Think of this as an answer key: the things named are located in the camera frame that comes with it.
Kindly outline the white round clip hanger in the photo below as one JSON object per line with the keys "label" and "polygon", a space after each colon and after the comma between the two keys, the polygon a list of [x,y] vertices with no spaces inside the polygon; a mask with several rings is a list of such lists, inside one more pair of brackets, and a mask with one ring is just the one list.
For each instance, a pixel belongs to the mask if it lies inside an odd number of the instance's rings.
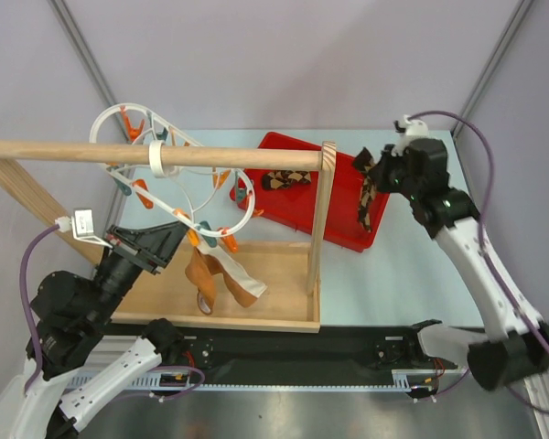
{"label": "white round clip hanger", "polygon": [[[161,149],[200,147],[201,143],[178,129],[158,113],[136,103],[115,104],[102,111],[91,126],[89,141],[97,143],[103,126],[112,119],[124,124],[129,146],[145,146],[147,162],[129,165],[118,160],[103,163],[102,170],[113,179],[123,195],[135,196],[146,209],[163,211],[172,220],[182,220],[188,241],[197,247],[203,241],[210,247],[222,243],[237,252],[235,234],[247,223],[262,216],[257,207],[254,183],[248,174],[235,167],[166,165]],[[234,184],[234,200],[244,213],[235,223],[226,219],[207,219],[207,206],[214,203],[226,183]]]}

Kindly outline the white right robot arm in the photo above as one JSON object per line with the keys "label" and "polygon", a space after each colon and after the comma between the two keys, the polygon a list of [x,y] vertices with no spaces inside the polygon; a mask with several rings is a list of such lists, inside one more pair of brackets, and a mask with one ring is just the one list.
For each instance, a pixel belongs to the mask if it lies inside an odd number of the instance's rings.
{"label": "white right robot arm", "polygon": [[435,357],[469,369],[486,391],[495,391],[549,370],[549,322],[510,278],[479,225],[470,196],[449,185],[443,142],[417,138],[403,150],[386,145],[369,171],[375,188],[399,193],[415,220],[454,264],[483,323],[482,332],[436,320],[418,325],[404,343],[404,357],[424,367]]}

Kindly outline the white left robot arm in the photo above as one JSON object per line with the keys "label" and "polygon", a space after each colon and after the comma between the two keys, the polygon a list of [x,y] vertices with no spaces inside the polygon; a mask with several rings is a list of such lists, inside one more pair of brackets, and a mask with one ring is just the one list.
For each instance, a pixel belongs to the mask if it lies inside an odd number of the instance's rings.
{"label": "white left robot arm", "polygon": [[181,360],[183,335],[158,318],[120,358],[77,390],[66,391],[141,273],[166,268],[186,233],[180,221],[140,230],[112,226],[91,279],[57,271],[41,282],[30,303],[38,325],[24,371],[0,395],[0,438],[76,438],[134,380]]}

